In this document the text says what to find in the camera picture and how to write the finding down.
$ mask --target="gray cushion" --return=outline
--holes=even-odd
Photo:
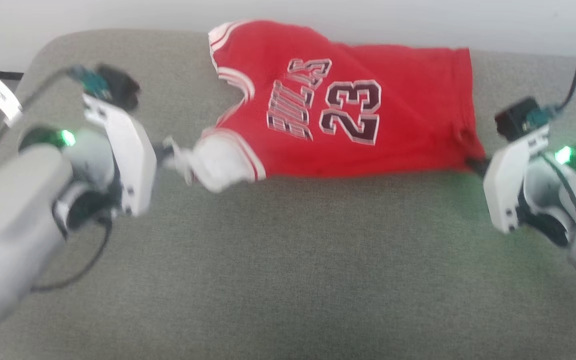
[[[17,93],[98,62],[141,84],[134,116],[153,141],[190,146],[240,99],[217,79],[205,34],[155,30],[58,38]],[[561,100],[576,59],[473,51],[472,62],[492,152],[505,145],[495,112],[530,94]],[[81,94],[60,83],[24,126],[92,127]],[[553,149],[574,141],[576,99],[551,135]],[[80,269],[101,235],[74,235],[43,281]],[[576,359],[576,272],[534,230],[494,230],[470,173],[272,178],[212,194],[164,171],[151,211],[116,221],[89,276],[28,297],[0,326],[0,360],[338,358]]]

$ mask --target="number 23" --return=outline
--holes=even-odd
[[[382,87],[375,80],[354,82],[336,81],[327,89],[326,103],[329,109],[321,112],[319,127],[324,134],[334,135],[338,125],[353,142],[375,145],[379,130],[379,114],[375,112],[382,104]],[[344,104],[361,104],[359,121],[343,111]]]

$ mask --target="basketball jersey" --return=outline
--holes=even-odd
[[[211,191],[274,175],[466,170],[484,157],[466,48],[350,46],[271,21],[208,38],[219,79],[243,92],[185,152]]]

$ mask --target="white stripe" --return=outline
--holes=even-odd
[[[225,34],[228,27],[232,25],[234,21],[231,22],[224,22],[221,25],[215,27],[214,29],[208,32],[208,45],[214,43],[215,41],[221,39]]]
[[[217,51],[217,50],[223,48],[224,45],[226,45],[226,43],[228,43],[228,39],[231,37],[233,30],[235,30],[236,28],[238,28],[242,25],[250,23],[250,21],[251,20],[243,20],[243,21],[227,23],[227,24],[224,24],[224,25],[226,25],[226,27],[223,27],[224,25],[220,25],[218,27],[215,27],[211,32],[208,32],[208,40],[210,41],[210,47],[212,48],[212,50]]]
[[[219,73],[219,67],[217,66],[217,61],[215,61],[215,51],[213,51],[212,47],[210,47],[210,61],[212,62],[212,66],[214,67],[215,73]]]
[[[240,106],[245,101],[246,101],[246,98],[242,98],[242,100],[239,101],[238,104],[230,107],[230,109],[227,109],[226,112],[224,112],[221,116],[219,116],[219,118],[217,119],[217,126],[221,125],[222,123],[224,123],[225,121],[230,119],[230,117],[233,116],[233,114],[235,114],[235,112],[240,108]]]
[[[231,75],[224,75],[223,73],[219,74],[219,79],[226,80],[228,84],[232,85],[233,87],[241,89],[241,91],[244,93],[243,101],[247,102],[249,100],[250,98],[249,89],[246,87],[246,84],[242,82],[242,80],[240,80],[237,77],[233,77]]]
[[[254,166],[254,170],[256,170],[256,179],[257,180],[264,180],[266,178],[266,168],[264,164],[261,162],[255,151],[250,147],[248,142],[242,137],[242,135],[238,134],[234,130],[224,129],[224,128],[217,128],[204,131],[202,136],[205,134],[206,137],[212,137],[217,135],[222,135],[225,137],[231,137],[234,139],[240,148],[246,152],[252,165]]]
[[[253,84],[252,80],[245,73],[239,70],[235,70],[234,68],[224,66],[219,67],[218,73],[220,76],[223,74],[237,78],[240,82],[242,82],[242,84],[246,85],[250,100],[255,97],[255,84]]]

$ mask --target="white label tag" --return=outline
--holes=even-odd
[[[8,127],[12,127],[21,115],[21,103],[9,87],[0,80],[0,110],[6,115]]]

